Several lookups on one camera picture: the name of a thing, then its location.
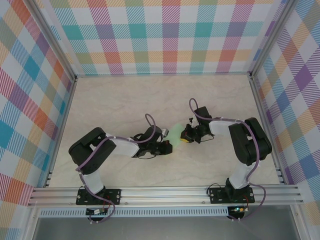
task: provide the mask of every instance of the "aluminum rail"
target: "aluminum rail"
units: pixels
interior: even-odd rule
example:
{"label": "aluminum rail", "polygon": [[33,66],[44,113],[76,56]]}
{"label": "aluminum rail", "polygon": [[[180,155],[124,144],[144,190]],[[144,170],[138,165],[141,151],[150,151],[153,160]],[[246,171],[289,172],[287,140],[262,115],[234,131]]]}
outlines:
{"label": "aluminum rail", "polygon": [[69,79],[75,82],[77,73],[74,72],[74,70],[72,69],[64,51],[59,45],[58,40],[56,39],[49,24],[43,16],[38,4],[35,2],[35,0],[23,0],[23,2],[30,11],[36,23],[38,24],[42,34],[45,36],[45,39],[47,40],[48,44],[50,45],[59,62],[61,63],[65,73],[68,75]]}
{"label": "aluminum rail", "polygon": [[[300,205],[303,198],[296,185],[264,185],[266,199],[264,205]],[[236,203],[210,204],[207,196],[207,186],[178,186],[178,187],[107,187],[121,189],[119,208],[126,207],[196,207],[196,206],[236,206]],[[253,187],[255,203],[259,205],[263,191]],[[29,201],[30,208],[83,208],[102,207],[98,205],[76,205],[78,187],[35,188]]]}

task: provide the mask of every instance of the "plaid backdrop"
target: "plaid backdrop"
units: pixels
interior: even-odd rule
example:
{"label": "plaid backdrop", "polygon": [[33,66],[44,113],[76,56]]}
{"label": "plaid backdrop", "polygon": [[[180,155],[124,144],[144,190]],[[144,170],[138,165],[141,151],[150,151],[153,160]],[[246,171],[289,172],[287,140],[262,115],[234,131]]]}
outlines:
{"label": "plaid backdrop", "polygon": [[45,177],[71,81],[22,0],[0,1],[0,240]]}
{"label": "plaid backdrop", "polygon": [[286,175],[320,234],[320,0],[299,1],[256,83]]}
{"label": "plaid backdrop", "polygon": [[265,47],[265,45],[266,45],[266,43],[267,43],[267,41],[269,39],[269,36],[272,33],[272,31],[273,31],[273,29],[274,29],[274,27],[276,25],[276,22],[278,21],[279,17],[281,16],[281,13],[282,13],[284,7],[286,6],[287,2],[288,2],[288,0],[281,0],[281,3],[279,5],[278,9],[276,10],[275,15],[273,16],[272,21],[271,21],[267,31],[265,32],[265,34],[263,36],[263,39],[262,39],[262,41],[261,41],[261,43],[259,45],[259,48],[258,48],[258,50],[256,51],[256,53],[254,55],[253,61],[251,62],[251,65],[249,67],[249,71],[253,70],[253,68],[254,68],[254,66],[255,66],[255,64],[257,62],[257,59],[260,56],[260,53],[261,53],[262,49],[264,49],[264,47]]}
{"label": "plaid backdrop", "polygon": [[247,72],[280,1],[37,0],[85,75]]}

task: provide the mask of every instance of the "wire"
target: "wire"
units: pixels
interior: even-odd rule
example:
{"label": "wire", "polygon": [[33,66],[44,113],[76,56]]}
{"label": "wire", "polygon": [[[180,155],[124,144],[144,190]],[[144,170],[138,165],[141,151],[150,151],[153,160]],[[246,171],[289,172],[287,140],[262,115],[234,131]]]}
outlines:
{"label": "wire", "polygon": [[208,142],[208,141],[211,141],[211,140],[213,140],[213,139],[215,139],[215,137],[214,137],[214,136],[212,136],[212,138],[210,138],[210,139],[207,139],[207,140],[203,140],[203,141],[200,141],[200,143],[203,143],[203,142]]}
{"label": "wire", "polygon": [[245,198],[245,200],[246,200],[246,207],[245,207],[245,209],[248,209],[249,210],[249,200],[248,200],[248,198],[247,198],[247,196],[246,195],[242,195],[244,198]]}
{"label": "wire", "polygon": [[148,158],[142,158],[138,156],[138,159],[144,159],[144,160],[148,160],[148,159],[154,159],[156,157],[156,155],[152,156],[152,157],[148,157]]}
{"label": "wire", "polygon": [[[103,211],[105,211],[105,201],[103,202]],[[110,208],[110,203],[109,203],[109,205],[108,205],[108,208],[106,209],[106,212],[108,212],[108,210],[109,210],[109,208]]]}
{"label": "wire", "polygon": [[[148,124],[152,127],[153,126],[153,132],[151,134],[150,137],[148,137],[147,139],[145,140],[142,140],[142,141],[134,141],[132,140],[131,138],[125,138],[125,137],[122,137],[122,136],[108,136],[106,137],[105,139],[103,139],[97,146],[96,148],[93,150],[93,152],[89,155],[89,157],[80,165],[78,166],[75,170],[77,172],[80,171],[80,169],[82,169],[92,158],[93,156],[96,154],[96,152],[98,151],[98,149],[108,140],[110,139],[120,139],[120,140],[123,140],[123,141],[127,141],[127,142],[131,142],[131,143],[135,143],[135,144],[143,144],[145,142],[148,142],[149,140],[151,140],[153,138],[153,136],[155,135],[156,133],[156,122],[155,122],[155,119],[148,113],[146,113],[145,115],[145,119],[146,121],[148,122]],[[150,117],[152,122],[153,122],[153,125],[150,123],[149,119],[147,117]]]}
{"label": "wire", "polygon": [[210,189],[210,187],[211,186],[213,186],[213,185],[218,185],[221,189],[222,189],[222,187],[218,184],[218,183],[212,183],[210,186],[208,186],[208,188],[206,189],[206,194],[210,197],[210,195],[209,195],[209,189]]}
{"label": "wire", "polygon": [[242,219],[247,219],[249,217],[251,217],[253,214],[257,213],[257,211],[261,208],[261,206],[264,204],[265,200],[266,200],[266,196],[267,196],[267,191],[266,189],[259,185],[259,184],[253,184],[249,181],[249,178],[250,176],[254,173],[254,171],[258,168],[258,165],[259,165],[259,162],[260,162],[260,152],[259,152],[259,146],[258,146],[258,142],[257,142],[257,139],[254,135],[254,133],[252,132],[252,130],[250,129],[249,125],[246,124],[244,121],[240,120],[240,119],[230,119],[230,118],[223,118],[223,117],[216,117],[216,118],[207,118],[207,117],[203,117],[203,116],[200,116],[198,115],[192,108],[191,106],[191,102],[194,101],[195,103],[195,106],[196,108],[198,109],[198,103],[197,101],[194,99],[194,98],[190,98],[189,100],[189,107],[192,111],[192,113],[198,117],[199,119],[202,119],[202,120],[208,120],[208,121],[226,121],[226,122],[235,122],[235,123],[238,123],[238,124],[243,124],[245,126],[245,128],[249,131],[251,137],[252,137],[252,140],[253,140],[253,143],[254,143],[254,147],[255,147],[255,151],[256,151],[256,160],[255,160],[255,165],[253,167],[253,169],[248,173],[248,175],[246,176],[245,180],[252,186],[254,187],[258,187],[258,188],[261,188],[263,190],[263,198],[259,204],[259,206],[256,208],[256,210],[254,212],[252,212],[250,215],[248,216],[245,216],[243,217]]}
{"label": "wire", "polygon": [[87,190],[87,192],[88,192],[89,194],[91,194],[93,197],[95,197],[95,198],[97,198],[97,199],[100,199],[100,200],[102,200],[102,201],[105,201],[106,203],[109,204],[109,206],[110,206],[110,205],[113,206],[112,212],[111,212],[108,216],[104,217],[104,218],[103,218],[102,220],[100,220],[100,221],[93,221],[93,220],[91,219],[91,216],[89,216],[89,220],[91,221],[91,222],[90,222],[91,224],[92,224],[92,223],[99,224],[99,223],[103,223],[103,222],[105,222],[106,220],[108,220],[108,219],[115,213],[115,211],[116,211],[116,206],[115,206],[115,204],[114,204],[112,201],[107,200],[107,199],[105,199],[105,198],[103,198],[103,197],[100,197],[100,196],[94,194],[94,193],[87,187],[86,182],[85,182],[85,179],[84,179],[84,175],[82,174],[81,169],[93,158],[93,156],[96,154],[96,152],[98,151],[98,149],[99,149],[106,141],[108,141],[109,139],[120,139],[120,140],[123,140],[123,141],[135,143],[135,144],[142,144],[142,143],[148,142],[150,139],[152,139],[153,136],[154,136],[155,133],[156,133],[156,122],[155,122],[155,119],[154,119],[150,114],[148,114],[148,113],[146,113],[146,114],[144,115],[144,117],[145,117],[146,121],[148,122],[148,124],[149,124],[151,127],[153,126],[153,132],[152,132],[152,134],[151,134],[150,137],[148,137],[147,139],[142,140],[142,141],[134,141],[134,140],[132,140],[131,138],[125,138],[125,137],[122,137],[122,136],[108,136],[108,137],[106,137],[105,139],[103,139],[103,140],[96,146],[96,148],[95,148],[95,149],[93,150],[93,152],[89,155],[89,157],[88,157],[80,166],[78,166],[78,167],[75,169],[77,172],[79,172],[79,176],[80,176],[80,179],[81,179],[82,183],[84,184],[84,188]]}

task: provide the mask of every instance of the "beige tabletop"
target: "beige tabletop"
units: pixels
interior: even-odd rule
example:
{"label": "beige tabletop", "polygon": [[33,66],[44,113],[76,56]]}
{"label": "beige tabletop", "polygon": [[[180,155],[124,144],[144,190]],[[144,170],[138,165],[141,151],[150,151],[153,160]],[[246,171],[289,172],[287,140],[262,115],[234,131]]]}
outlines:
{"label": "beige tabletop", "polygon": [[[259,119],[246,75],[118,76],[80,78],[54,166],[50,187],[81,185],[69,147],[95,127],[131,137],[149,127],[145,113],[169,130],[192,117],[189,99],[206,106],[212,117]],[[107,187],[207,186],[224,184],[238,163],[232,141],[181,142],[173,153],[143,160],[114,155],[100,167]],[[278,184],[271,155],[252,175],[257,184]]]}

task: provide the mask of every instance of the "black plastic housing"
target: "black plastic housing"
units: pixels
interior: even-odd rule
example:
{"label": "black plastic housing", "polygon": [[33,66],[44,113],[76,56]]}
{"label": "black plastic housing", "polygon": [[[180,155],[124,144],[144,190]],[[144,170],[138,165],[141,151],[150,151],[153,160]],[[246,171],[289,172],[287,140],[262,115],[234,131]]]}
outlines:
{"label": "black plastic housing", "polygon": [[[244,122],[249,125],[256,138],[260,153],[259,159],[264,160],[272,152],[269,139],[256,118],[251,117]],[[237,158],[241,163],[250,166],[257,160],[257,152],[254,141],[247,137],[252,137],[248,129],[242,123],[235,123],[229,126],[229,131]]]}
{"label": "black plastic housing", "polygon": [[[152,135],[153,131],[154,127],[150,126],[145,133],[137,134],[133,139],[136,141],[146,140]],[[171,154],[173,151],[172,145],[168,140],[157,142],[160,137],[162,137],[162,130],[158,126],[155,126],[155,133],[153,137],[147,142],[138,143],[139,150],[134,155],[134,158],[142,157],[148,152],[154,156]]]}
{"label": "black plastic housing", "polygon": [[[93,152],[90,145],[92,144],[96,147],[105,138],[106,133],[102,128],[96,127],[80,140],[75,142],[68,151],[73,162],[80,166]],[[113,141],[105,141],[96,151],[92,159],[81,169],[82,174],[88,175],[95,172],[115,148],[116,145]]]}
{"label": "black plastic housing", "polygon": [[[197,115],[212,119],[212,116],[209,114],[207,108],[205,106],[199,107],[194,111]],[[199,123],[198,126],[192,128],[190,124],[185,126],[185,129],[181,132],[180,138],[186,140],[189,143],[197,142],[201,143],[201,138],[206,135],[211,135],[209,123],[211,120],[204,120],[196,116],[196,119]]]}
{"label": "black plastic housing", "polygon": [[254,192],[249,185],[240,189],[234,189],[229,181],[229,178],[226,179],[225,187],[209,188],[210,202],[212,204],[245,204],[247,202],[252,204],[255,202],[253,193]]}

